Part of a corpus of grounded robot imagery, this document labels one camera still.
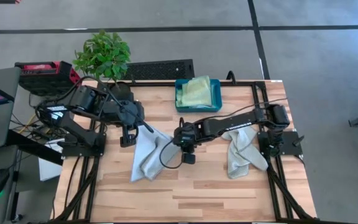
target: gray towel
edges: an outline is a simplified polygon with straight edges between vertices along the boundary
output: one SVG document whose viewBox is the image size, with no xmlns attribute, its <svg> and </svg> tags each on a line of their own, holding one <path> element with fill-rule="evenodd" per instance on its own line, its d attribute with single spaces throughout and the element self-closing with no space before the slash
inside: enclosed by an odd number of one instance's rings
<svg viewBox="0 0 358 224">
<path fill-rule="evenodd" d="M 223 139 L 231 140 L 227 150 L 227 176 L 230 179 L 247 175 L 250 163 L 260 170 L 267 169 L 265 158 L 251 144 L 255 135 L 256 131 L 250 126 L 223 133 Z"/>
<path fill-rule="evenodd" d="M 159 158 L 160 152 L 162 148 L 171 141 L 172 137 L 161 133 L 155 128 L 153 128 L 153 130 L 154 133 L 150 133 L 144 126 L 139 127 L 139 135 L 135 146 L 134 163 L 132 166 L 131 182 L 138 181 L 144 177 L 149 180 L 154 180 L 163 169 L 163 165 L 161 165 Z M 179 150 L 180 148 L 178 146 L 170 143 L 161 155 L 162 162 L 168 164 Z"/>
</svg>

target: blue tray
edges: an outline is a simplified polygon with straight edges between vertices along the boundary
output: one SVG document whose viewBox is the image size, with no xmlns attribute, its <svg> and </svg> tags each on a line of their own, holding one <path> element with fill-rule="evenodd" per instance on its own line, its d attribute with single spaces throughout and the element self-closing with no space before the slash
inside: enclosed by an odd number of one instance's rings
<svg viewBox="0 0 358 224">
<path fill-rule="evenodd" d="M 222 108 L 221 82 L 217 79 L 211 79 L 212 107 L 197 108 L 192 106 L 177 107 L 177 91 L 181 90 L 182 84 L 188 83 L 190 80 L 178 79 L 175 81 L 175 108 L 181 113 L 194 112 L 217 112 Z"/>
</svg>

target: yellow cloth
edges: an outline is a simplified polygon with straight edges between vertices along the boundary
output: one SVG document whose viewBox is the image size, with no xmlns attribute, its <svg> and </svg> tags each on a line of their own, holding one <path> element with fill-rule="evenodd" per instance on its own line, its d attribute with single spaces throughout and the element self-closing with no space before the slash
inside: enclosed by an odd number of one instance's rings
<svg viewBox="0 0 358 224">
<path fill-rule="evenodd" d="M 212 106 L 209 76 L 197 77 L 182 85 L 177 92 L 177 106 Z"/>
</svg>

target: green leaves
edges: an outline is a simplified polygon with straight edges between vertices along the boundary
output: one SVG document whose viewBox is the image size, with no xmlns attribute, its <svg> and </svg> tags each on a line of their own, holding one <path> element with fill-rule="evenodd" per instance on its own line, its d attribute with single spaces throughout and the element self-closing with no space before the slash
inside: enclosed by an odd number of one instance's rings
<svg viewBox="0 0 358 224">
<path fill-rule="evenodd" d="M 104 30 L 92 36 L 84 42 L 83 52 L 75 52 L 75 70 L 90 73 L 96 78 L 105 76 L 119 80 L 127 72 L 126 63 L 131 61 L 128 44 L 118 34 L 108 34 Z"/>
<path fill-rule="evenodd" d="M 97 58 L 99 59 L 99 61 L 101 61 L 103 63 L 107 60 L 105 57 L 103 57 L 103 55 L 101 53 L 97 54 Z"/>
</svg>

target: concrete floor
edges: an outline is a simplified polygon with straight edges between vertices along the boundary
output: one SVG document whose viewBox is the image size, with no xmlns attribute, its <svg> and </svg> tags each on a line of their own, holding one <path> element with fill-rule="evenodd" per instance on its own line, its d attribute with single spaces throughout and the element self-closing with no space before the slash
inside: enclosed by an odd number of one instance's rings
<svg viewBox="0 0 358 224">
<path fill-rule="evenodd" d="M 356 0 L 254 1 L 260 26 L 358 25 Z M 24 0 L 0 5 L 0 29 L 155 26 L 251 26 L 245 0 Z M 192 58 L 196 76 L 261 79 L 252 31 L 122 33 L 133 62 Z M 284 81 L 302 142 L 317 214 L 358 223 L 358 30 L 261 32 L 271 79 Z M 14 62 L 66 60 L 89 34 L 0 34 L 0 68 Z M 20 89 L 14 113 L 33 111 Z M 55 189 L 21 202 L 23 223 L 46 220 Z"/>
</svg>

